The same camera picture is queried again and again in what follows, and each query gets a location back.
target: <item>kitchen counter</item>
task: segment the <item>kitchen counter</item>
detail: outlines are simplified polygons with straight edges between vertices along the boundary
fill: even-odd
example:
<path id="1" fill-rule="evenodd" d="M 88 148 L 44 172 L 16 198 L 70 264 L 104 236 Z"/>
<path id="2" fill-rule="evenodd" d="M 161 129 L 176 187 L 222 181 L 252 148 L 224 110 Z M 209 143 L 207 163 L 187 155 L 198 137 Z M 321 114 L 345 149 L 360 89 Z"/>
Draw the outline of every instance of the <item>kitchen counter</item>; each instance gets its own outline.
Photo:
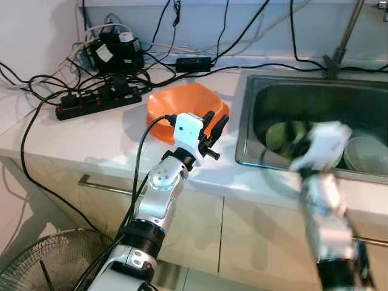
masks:
<path id="1" fill-rule="evenodd" d="M 154 82 L 168 78 L 164 69 L 150 70 Z M 235 161 L 239 119 L 249 75 L 316 76 L 321 73 L 299 73 L 293 70 L 229 70 L 203 78 L 174 82 L 167 87 L 199 82 L 214 90 L 230 106 L 230 121 L 213 147 L 221 157 L 206 158 L 201 168 L 194 169 L 187 189 L 214 195 L 239 198 L 290 209 L 298 208 L 299 177 L 295 173 L 240 165 Z M 386 74 L 343 74 L 347 79 L 388 81 Z M 25 144 L 26 155 L 60 161 L 63 165 L 86 172 L 128 178 L 133 176 L 139 140 L 146 129 L 147 98 L 143 102 L 58 121 L 52 106 L 46 105 L 36 119 Z M 19 158 L 22 134 L 32 114 L 0 136 L 0 155 Z M 140 178 L 155 165 L 163 153 L 172 149 L 148 137 L 140 163 Z M 341 192 L 352 210 L 373 214 L 378 224 L 387 224 L 388 187 L 381 184 L 340 180 Z"/>

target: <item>electric fan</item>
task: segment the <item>electric fan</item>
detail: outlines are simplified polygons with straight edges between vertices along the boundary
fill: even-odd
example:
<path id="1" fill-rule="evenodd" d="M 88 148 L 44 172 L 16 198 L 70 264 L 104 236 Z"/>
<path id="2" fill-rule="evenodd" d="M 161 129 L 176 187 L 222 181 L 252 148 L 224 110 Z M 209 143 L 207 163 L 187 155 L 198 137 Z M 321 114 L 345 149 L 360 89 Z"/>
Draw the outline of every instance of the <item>electric fan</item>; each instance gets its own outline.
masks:
<path id="1" fill-rule="evenodd" d="M 41 238 L 0 271 L 0 291 L 70 291 L 111 243 L 107 236 L 83 229 Z"/>

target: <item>white bowl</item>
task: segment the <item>white bowl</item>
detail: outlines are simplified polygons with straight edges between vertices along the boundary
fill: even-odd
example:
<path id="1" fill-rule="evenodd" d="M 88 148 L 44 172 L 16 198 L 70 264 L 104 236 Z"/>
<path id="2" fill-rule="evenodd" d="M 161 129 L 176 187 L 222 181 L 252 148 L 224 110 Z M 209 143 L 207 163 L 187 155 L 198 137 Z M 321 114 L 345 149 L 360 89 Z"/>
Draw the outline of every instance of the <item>white bowl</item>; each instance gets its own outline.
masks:
<path id="1" fill-rule="evenodd" d="M 344 159 L 349 170 L 388 175 L 388 147 L 375 138 L 360 136 L 349 140 Z"/>

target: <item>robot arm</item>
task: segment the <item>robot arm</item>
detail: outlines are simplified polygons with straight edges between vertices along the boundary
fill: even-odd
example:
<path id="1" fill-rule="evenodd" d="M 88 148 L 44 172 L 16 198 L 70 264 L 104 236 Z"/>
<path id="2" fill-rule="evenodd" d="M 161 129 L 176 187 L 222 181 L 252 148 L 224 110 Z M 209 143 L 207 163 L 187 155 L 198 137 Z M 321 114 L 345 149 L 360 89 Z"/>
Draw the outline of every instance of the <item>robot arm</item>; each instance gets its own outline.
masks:
<path id="1" fill-rule="evenodd" d="M 302 177 L 306 237 L 323 290 L 374 290 L 366 248 L 354 240 L 336 179 L 327 172 L 342 155 L 351 133 L 340 122 L 319 124 L 309 133 L 307 153 L 290 166 Z"/>
<path id="2" fill-rule="evenodd" d="M 120 230 L 124 238 L 111 252 L 89 291 L 151 290 L 148 283 L 189 171 L 193 166 L 199 167 L 206 155 L 219 158 L 210 148 L 221 136 L 229 117 L 223 116 L 207 137 L 204 130 L 213 117 L 214 112 L 203 118 L 191 113 L 172 116 L 176 150 L 166 152 L 150 171 L 149 186 L 135 218 Z"/>

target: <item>sink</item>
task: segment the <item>sink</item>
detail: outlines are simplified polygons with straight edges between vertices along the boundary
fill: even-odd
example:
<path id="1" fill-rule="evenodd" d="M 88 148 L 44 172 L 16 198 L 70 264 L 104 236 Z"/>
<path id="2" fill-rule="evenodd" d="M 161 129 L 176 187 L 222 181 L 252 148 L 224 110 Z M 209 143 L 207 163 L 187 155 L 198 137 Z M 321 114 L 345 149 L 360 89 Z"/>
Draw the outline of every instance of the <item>sink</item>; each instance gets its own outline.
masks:
<path id="1" fill-rule="evenodd" d="M 240 164 L 287 169 L 290 160 L 266 148 L 266 132 L 279 122 L 341 121 L 354 136 L 388 142 L 388 83 L 252 75 L 247 78 L 236 160 Z M 334 169 L 345 179 L 388 184 L 388 176 Z"/>

